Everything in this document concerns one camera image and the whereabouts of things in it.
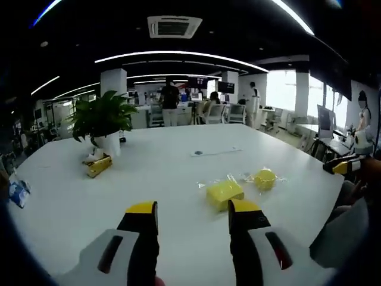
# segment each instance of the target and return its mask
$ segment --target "ceiling vent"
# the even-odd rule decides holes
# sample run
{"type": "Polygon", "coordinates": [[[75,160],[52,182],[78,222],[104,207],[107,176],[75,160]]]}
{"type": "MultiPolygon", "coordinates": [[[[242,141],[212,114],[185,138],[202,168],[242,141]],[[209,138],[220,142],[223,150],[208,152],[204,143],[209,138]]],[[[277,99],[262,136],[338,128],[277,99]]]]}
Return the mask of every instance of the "ceiling vent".
{"type": "Polygon", "coordinates": [[[153,39],[191,39],[202,19],[184,16],[148,17],[149,36],[153,39]]]}

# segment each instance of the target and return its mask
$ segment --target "window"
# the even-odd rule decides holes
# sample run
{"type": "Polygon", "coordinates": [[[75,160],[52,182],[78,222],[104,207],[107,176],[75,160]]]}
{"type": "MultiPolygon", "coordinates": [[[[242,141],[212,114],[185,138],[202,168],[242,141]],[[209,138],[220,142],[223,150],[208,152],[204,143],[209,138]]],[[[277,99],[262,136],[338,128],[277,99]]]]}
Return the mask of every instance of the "window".
{"type": "Polygon", "coordinates": [[[334,97],[334,94],[333,94],[333,89],[327,85],[327,96],[326,96],[326,106],[325,108],[329,109],[329,110],[333,110],[333,102],[334,100],[336,99],[336,103],[337,103],[337,98],[334,97]]]}
{"type": "Polygon", "coordinates": [[[339,97],[339,94],[336,92],[335,105],[333,106],[333,111],[336,114],[336,127],[344,129],[346,123],[346,109],[348,107],[348,100],[345,96],[343,96],[341,99],[341,103],[338,105],[339,97]]]}
{"type": "Polygon", "coordinates": [[[317,117],[317,105],[323,105],[323,82],[310,76],[307,115],[317,117]]]}
{"type": "Polygon", "coordinates": [[[266,105],[295,111],[296,72],[275,70],[267,74],[266,105]]]}

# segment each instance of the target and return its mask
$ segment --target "black ceiling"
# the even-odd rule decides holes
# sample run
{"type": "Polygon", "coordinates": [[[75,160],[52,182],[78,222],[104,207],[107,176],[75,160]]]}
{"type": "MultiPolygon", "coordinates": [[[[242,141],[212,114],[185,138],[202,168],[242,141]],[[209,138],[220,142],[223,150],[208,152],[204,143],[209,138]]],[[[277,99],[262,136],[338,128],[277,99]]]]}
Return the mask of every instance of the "black ceiling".
{"type": "Polygon", "coordinates": [[[381,1],[341,0],[343,8],[333,9],[323,0],[283,0],[311,27],[316,38],[271,0],[62,0],[32,27],[51,2],[35,0],[1,9],[2,27],[6,30],[0,55],[2,98],[29,97],[31,91],[60,76],[33,96],[52,98],[99,82],[100,72],[117,67],[124,67],[128,76],[226,70],[169,60],[256,72],[235,63],[184,55],[136,56],[94,63],[100,58],[139,51],[203,52],[252,63],[296,54],[334,54],[334,49],[349,63],[351,76],[365,82],[381,66],[377,54],[381,51],[377,16],[381,1]],[[152,15],[186,15],[203,21],[192,39],[150,39],[146,18],[152,15]],[[49,44],[42,48],[44,41],[49,44]],[[123,65],[152,60],[166,61],[123,65]]]}

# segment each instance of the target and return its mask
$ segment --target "yellow packaged item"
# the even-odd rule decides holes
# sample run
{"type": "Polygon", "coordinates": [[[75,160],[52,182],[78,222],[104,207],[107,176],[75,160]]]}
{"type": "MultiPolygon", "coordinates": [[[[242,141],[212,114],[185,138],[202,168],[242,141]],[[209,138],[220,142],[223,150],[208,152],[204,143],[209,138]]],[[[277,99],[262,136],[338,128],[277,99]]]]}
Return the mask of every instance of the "yellow packaged item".
{"type": "Polygon", "coordinates": [[[261,191],[271,190],[274,186],[276,175],[268,169],[260,170],[254,176],[254,184],[261,191]]]}
{"type": "Polygon", "coordinates": [[[207,200],[219,212],[227,210],[227,202],[232,198],[244,198],[242,187],[235,181],[226,180],[207,188],[207,200]]]}

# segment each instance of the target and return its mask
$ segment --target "computer monitor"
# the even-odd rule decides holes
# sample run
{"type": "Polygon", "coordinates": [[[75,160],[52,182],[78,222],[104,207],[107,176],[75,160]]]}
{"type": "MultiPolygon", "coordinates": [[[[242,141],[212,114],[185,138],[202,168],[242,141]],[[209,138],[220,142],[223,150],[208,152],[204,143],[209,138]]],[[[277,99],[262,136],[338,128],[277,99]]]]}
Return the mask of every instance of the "computer monitor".
{"type": "Polygon", "coordinates": [[[196,94],[192,94],[192,101],[202,101],[202,93],[198,92],[196,94]]]}
{"type": "Polygon", "coordinates": [[[321,105],[317,106],[318,136],[319,138],[332,138],[336,129],[336,115],[321,105]]]}
{"type": "Polygon", "coordinates": [[[217,91],[223,94],[234,94],[234,83],[230,82],[217,82],[217,91]]]}

